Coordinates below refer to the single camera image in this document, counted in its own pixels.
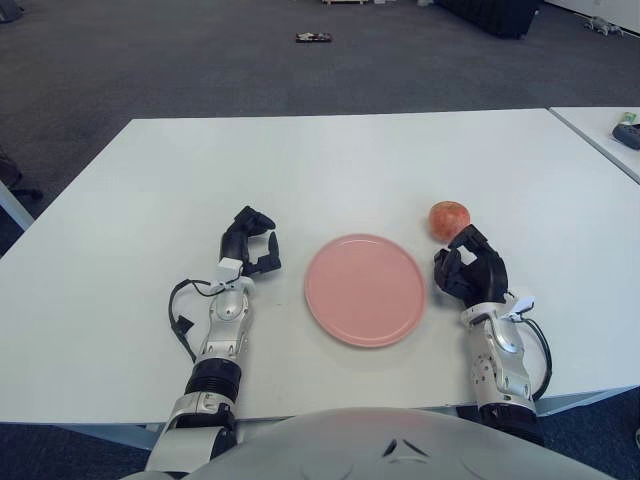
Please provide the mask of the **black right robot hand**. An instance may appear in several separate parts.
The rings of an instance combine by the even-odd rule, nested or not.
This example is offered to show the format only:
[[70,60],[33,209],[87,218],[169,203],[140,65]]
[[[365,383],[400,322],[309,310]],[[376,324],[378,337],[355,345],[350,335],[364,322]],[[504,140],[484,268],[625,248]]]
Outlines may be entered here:
[[470,325],[520,316],[535,305],[533,296],[518,297],[509,291],[503,259],[473,224],[434,256],[434,280],[464,303],[462,319]]

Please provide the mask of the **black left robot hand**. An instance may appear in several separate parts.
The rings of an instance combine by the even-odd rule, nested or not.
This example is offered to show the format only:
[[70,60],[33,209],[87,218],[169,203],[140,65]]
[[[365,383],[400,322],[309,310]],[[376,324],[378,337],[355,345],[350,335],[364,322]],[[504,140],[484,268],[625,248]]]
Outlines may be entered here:
[[[228,258],[241,262],[241,275],[251,277],[281,268],[279,245],[275,233],[276,224],[265,214],[245,206],[221,237],[219,259]],[[268,253],[252,263],[248,240],[270,231]]]

